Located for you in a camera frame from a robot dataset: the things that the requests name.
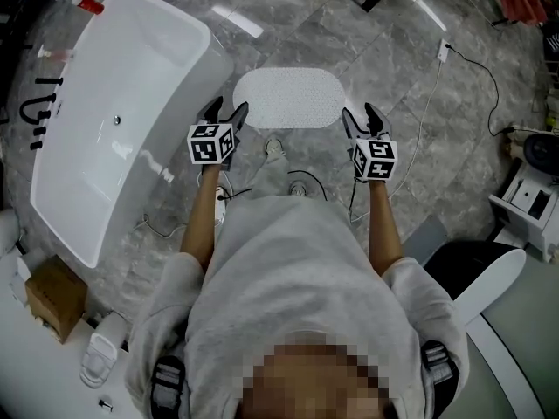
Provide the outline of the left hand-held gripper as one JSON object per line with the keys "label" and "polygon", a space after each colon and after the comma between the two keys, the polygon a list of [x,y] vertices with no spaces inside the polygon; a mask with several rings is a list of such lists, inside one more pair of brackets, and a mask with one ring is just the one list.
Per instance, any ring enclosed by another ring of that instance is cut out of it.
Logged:
{"label": "left hand-held gripper", "polygon": [[190,160],[203,168],[218,165],[229,171],[232,156],[237,149],[238,132],[249,113],[247,101],[240,104],[227,120],[218,120],[224,97],[218,96],[207,103],[197,114],[197,123],[190,127],[187,143]]}

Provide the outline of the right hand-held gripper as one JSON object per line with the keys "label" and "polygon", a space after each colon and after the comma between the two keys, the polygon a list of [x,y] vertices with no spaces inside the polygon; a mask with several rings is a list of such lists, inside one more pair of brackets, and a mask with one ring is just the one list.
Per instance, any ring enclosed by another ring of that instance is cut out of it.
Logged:
{"label": "right hand-held gripper", "polygon": [[364,109],[372,138],[362,138],[363,131],[353,114],[346,107],[342,109],[342,123],[353,147],[351,161],[355,176],[362,181],[388,182],[398,163],[397,143],[390,138],[391,124],[369,102],[364,103]]}

